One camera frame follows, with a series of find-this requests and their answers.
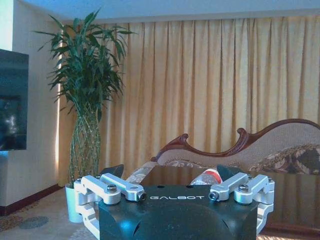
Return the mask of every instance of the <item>black tv screen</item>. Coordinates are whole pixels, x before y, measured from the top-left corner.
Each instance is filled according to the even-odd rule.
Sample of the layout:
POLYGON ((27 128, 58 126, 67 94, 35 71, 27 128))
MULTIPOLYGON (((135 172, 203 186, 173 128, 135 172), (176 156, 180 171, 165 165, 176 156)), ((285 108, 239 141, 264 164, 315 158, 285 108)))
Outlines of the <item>black tv screen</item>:
POLYGON ((0 151, 27 149, 29 56, 0 49, 0 151))

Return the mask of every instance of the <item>screw head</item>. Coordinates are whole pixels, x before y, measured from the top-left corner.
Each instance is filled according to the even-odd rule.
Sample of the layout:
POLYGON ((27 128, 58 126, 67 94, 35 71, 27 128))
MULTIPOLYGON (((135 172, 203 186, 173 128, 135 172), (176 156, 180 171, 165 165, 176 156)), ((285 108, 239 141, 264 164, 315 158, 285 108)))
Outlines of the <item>screw head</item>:
POLYGON ((218 198, 219 198, 219 193, 215 192, 215 191, 212 191, 209 193, 209 199, 212 200, 212 201, 217 201, 218 198))
POLYGON ((106 190, 108 193, 115 193, 117 191, 117 186, 114 184, 110 184, 108 186, 106 186, 106 190))
POLYGON ((249 192, 249 186, 247 184, 240 184, 238 189, 240 192, 243 192, 243 193, 249 192))
POLYGON ((144 201, 147 199, 147 194, 145 192, 142 192, 140 194, 138 194, 138 201, 144 201))

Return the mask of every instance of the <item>ceiling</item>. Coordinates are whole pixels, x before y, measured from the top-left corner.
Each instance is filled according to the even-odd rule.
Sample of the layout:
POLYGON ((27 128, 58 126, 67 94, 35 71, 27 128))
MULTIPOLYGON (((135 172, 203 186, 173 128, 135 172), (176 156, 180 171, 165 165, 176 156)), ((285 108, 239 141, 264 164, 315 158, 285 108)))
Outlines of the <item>ceiling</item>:
POLYGON ((320 0, 19 0, 62 21, 105 23, 320 15, 320 0))

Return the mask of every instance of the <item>baseboard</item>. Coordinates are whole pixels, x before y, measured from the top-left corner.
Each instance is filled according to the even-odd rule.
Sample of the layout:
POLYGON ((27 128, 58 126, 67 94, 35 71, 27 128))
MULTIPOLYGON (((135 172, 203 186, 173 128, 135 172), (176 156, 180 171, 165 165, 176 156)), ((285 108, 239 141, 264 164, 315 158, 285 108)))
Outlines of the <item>baseboard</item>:
POLYGON ((14 213, 15 211, 24 208, 25 206, 28 206, 32 204, 35 201, 38 201, 55 191, 60 190, 62 187, 58 184, 55 184, 53 186, 50 186, 42 191, 39 191, 31 196, 28 196, 24 199, 21 199, 20 201, 16 201, 8 206, 0 206, 0 216, 7 216, 9 214, 14 213))

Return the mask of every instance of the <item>glossy table surface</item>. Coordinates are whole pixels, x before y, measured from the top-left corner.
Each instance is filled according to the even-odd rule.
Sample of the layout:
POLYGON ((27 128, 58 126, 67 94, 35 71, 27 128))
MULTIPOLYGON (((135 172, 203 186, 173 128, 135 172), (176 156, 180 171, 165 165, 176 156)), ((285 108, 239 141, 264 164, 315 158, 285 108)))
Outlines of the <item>glossy table surface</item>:
MULTIPOLYGON (((205 169, 155 166, 141 185, 188 185, 205 169)), ((266 235, 320 239, 320 176, 265 172, 275 181, 274 211, 267 217, 266 235)))

